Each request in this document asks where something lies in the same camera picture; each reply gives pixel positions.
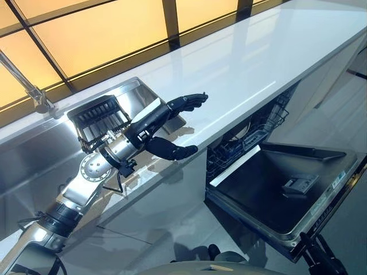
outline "sink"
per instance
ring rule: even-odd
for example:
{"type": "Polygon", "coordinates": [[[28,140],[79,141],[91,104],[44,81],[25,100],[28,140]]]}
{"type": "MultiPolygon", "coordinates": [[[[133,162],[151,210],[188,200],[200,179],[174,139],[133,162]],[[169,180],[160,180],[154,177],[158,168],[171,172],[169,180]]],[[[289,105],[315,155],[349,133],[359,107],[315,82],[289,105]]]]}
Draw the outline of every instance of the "sink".
{"type": "MultiPolygon", "coordinates": [[[[158,97],[134,77],[72,108],[102,95],[115,95],[130,118],[158,97]]],[[[169,120],[157,135],[168,136],[183,125],[185,121],[178,116],[169,120]]],[[[45,121],[1,143],[0,240],[18,229],[20,219],[33,217],[35,211],[44,211],[68,179],[77,174],[83,157],[85,153],[80,148],[76,130],[66,115],[59,120],[45,121]]]]}

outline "robotic hand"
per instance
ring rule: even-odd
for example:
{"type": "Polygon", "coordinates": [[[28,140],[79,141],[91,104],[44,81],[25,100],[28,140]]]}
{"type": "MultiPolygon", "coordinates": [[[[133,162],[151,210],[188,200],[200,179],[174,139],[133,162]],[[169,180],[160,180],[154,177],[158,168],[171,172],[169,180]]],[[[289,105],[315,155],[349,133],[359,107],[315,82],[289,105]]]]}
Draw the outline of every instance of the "robotic hand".
{"type": "Polygon", "coordinates": [[[99,152],[89,154],[82,160],[77,176],[58,195],[45,215],[27,228],[0,262],[0,275],[11,271],[25,250],[40,255],[55,255],[61,252],[71,232],[96,200],[103,183],[113,174],[113,167],[128,177],[136,165],[132,157],[143,150],[168,160],[180,160],[196,153],[196,146],[176,146],[153,135],[166,121],[182,111],[193,111],[207,98],[205,93],[188,95],[178,97],[167,104],[162,104],[160,99],[156,99],[137,114],[122,134],[115,136],[110,133],[106,138],[113,141],[100,148],[99,152]]]}

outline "chrome faucet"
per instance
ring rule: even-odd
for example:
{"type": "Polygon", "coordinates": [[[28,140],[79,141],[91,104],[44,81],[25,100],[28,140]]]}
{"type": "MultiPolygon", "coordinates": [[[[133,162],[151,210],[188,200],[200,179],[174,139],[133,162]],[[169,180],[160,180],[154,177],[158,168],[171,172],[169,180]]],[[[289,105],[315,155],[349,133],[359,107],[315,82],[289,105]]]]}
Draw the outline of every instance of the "chrome faucet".
{"type": "Polygon", "coordinates": [[[29,82],[29,80],[18,70],[17,67],[15,67],[15,65],[1,50],[0,62],[18,80],[18,82],[22,84],[25,88],[25,92],[33,99],[36,112],[47,113],[55,110],[54,104],[46,97],[45,91],[29,82]]]}

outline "kitchen counter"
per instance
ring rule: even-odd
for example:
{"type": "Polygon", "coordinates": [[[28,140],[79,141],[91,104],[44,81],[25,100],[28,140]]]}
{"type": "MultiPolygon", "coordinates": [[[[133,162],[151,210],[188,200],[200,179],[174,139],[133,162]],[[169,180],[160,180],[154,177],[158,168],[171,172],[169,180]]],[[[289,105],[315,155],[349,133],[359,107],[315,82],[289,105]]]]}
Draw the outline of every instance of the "kitchen counter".
{"type": "MultiPolygon", "coordinates": [[[[56,105],[60,110],[67,110],[77,102],[135,76],[165,101],[206,92],[209,98],[201,108],[181,113],[186,125],[174,140],[177,145],[195,144],[203,150],[344,47],[364,36],[366,27],[367,11],[363,0],[289,1],[90,87],[56,105]]],[[[3,127],[0,140],[9,140],[44,120],[43,115],[33,113],[3,127]]],[[[149,155],[139,156],[140,159],[146,157],[151,159],[149,155]]],[[[136,198],[164,177],[163,170],[173,170],[180,163],[172,164],[153,158],[153,163],[142,165],[129,179],[131,188],[128,196],[136,198]]],[[[91,210],[86,222],[96,218],[97,214],[101,214],[103,221],[127,202],[118,194],[105,194],[96,210],[91,210]]],[[[16,242],[18,235],[16,232],[0,242],[0,259],[16,242]]]]}

